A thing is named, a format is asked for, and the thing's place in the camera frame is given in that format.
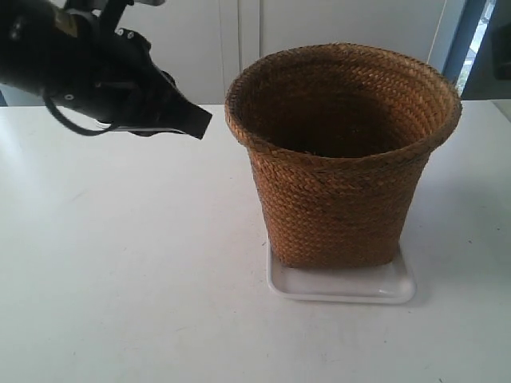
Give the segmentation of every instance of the black cable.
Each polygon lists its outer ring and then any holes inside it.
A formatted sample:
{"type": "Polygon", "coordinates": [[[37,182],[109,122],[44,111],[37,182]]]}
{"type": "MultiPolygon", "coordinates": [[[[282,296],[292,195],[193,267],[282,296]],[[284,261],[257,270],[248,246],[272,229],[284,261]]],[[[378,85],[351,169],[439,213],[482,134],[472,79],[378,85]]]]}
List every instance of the black cable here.
{"type": "Polygon", "coordinates": [[[69,118],[64,116],[60,110],[58,110],[57,106],[53,102],[50,96],[46,93],[46,91],[43,89],[42,92],[42,100],[45,103],[45,107],[48,109],[48,112],[61,124],[67,127],[67,129],[75,132],[76,134],[79,134],[81,136],[87,136],[87,137],[94,137],[94,136],[100,136],[101,134],[105,134],[108,132],[112,132],[115,129],[119,128],[118,124],[111,124],[108,128],[103,130],[90,130],[86,128],[82,128],[79,125],[76,125],[73,123],[69,118]]]}

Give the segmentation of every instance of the basket rim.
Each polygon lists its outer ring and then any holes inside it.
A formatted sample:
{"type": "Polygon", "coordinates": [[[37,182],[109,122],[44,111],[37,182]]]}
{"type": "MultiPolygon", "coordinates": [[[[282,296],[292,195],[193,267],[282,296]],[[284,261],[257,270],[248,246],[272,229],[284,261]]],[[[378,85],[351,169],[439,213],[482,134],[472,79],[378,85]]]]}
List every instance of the basket rim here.
{"type": "Polygon", "coordinates": [[[376,48],[368,45],[354,43],[330,43],[322,45],[307,45],[299,48],[288,49],[267,55],[246,68],[231,84],[225,100],[225,116],[228,126],[236,139],[245,147],[263,155],[273,157],[275,161],[284,163],[296,163],[301,166],[313,168],[338,169],[338,168],[380,168],[383,164],[399,164],[415,161],[420,156],[428,156],[435,148],[443,144],[458,125],[461,117],[461,99],[457,90],[435,68],[413,57],[406,56],[388,49],[376,48]],[[396,64],[409,67],[420,72],[424,78],[429,77],[435,85],[442,89],[450,101],[450,111],[446,114],[442,126],[431,134],[415,141],[412,144],[397,148],[389,152],[382,152],[363,157],[324,157],[306,152],[296,152],[281,148],[265,140],[263,137],[249,132],[239,116],[236,108],[239,106],[239,93],[244,84],[251,80],[262,69],[275,63],[282,57],[293,59],[302,56],[303,53],[320,52],[326,53],[333,49],[340,49],[348,53],[372,53],[385,60],[392,60],[396,64]]]}

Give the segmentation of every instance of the white table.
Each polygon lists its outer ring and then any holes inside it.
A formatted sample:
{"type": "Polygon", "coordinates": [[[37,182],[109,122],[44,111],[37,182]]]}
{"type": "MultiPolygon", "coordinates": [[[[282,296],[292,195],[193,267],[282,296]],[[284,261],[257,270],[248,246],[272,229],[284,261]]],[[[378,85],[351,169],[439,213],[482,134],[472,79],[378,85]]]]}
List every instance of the white table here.
{"type": "Polygon", "coordinates": [[[1,382],[510,381],[511,124],[491,103],[465,103],[424,172],[404,306],[268,289],[248,159],[209,109],[203,141],[0,109],[1,382]]]}

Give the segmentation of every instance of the woven basket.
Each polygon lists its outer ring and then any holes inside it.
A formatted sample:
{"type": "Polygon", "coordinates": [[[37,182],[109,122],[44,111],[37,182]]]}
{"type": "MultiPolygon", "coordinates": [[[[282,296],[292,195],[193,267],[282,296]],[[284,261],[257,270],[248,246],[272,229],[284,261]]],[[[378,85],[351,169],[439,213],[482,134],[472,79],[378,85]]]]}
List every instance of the woven basket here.
{"type": "Polygon", "coordinates": [[[354,44],[267,56],[226,101],[272,250],[289,267],[390,262],[422,169],[460,115],[435,69],[354,44]]]}

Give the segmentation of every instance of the white plastic tray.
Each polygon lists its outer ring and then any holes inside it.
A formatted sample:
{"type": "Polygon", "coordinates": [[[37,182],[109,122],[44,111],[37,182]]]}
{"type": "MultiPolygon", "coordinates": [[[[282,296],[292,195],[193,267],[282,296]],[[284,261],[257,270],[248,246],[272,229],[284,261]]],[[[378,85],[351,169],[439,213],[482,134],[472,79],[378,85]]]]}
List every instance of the white plastic tray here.
{"type": "Polygon", "coordinates": [[[298,270],[283,266],[268,242],[267,279],[278,295],[303,301],[405,303],[415,295],[411,269],[401,251],[392,263],[349,270],[298,270]]]}

